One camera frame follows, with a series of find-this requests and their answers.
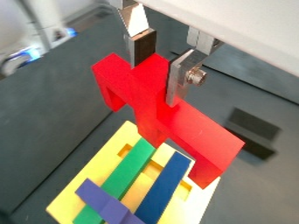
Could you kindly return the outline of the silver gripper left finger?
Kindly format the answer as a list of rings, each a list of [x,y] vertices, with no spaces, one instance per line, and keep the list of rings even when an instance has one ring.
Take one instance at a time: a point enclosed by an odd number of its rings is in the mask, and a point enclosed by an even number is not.
[[[135,0],[109,0],[114,7],[130,53],[131,67],[137,67],[154,53],[157,30],[150,27],[146,8]]]

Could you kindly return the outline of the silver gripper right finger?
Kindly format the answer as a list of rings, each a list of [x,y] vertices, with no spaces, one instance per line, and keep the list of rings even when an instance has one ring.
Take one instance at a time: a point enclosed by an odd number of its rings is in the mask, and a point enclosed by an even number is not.
[[[221,48],[223,42],[206,32],[190,27],[187,44],[191,49],[183,52],[170,63],[166,103],[174,107],[186,97],[190,84],[201,86],[207,79],[202,64]]]

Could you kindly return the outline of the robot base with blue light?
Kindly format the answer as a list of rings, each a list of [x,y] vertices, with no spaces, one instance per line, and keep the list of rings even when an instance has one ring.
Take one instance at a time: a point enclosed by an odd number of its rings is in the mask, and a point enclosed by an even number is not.
[[[0,80],[109,13],[109,0],[0,0]]]

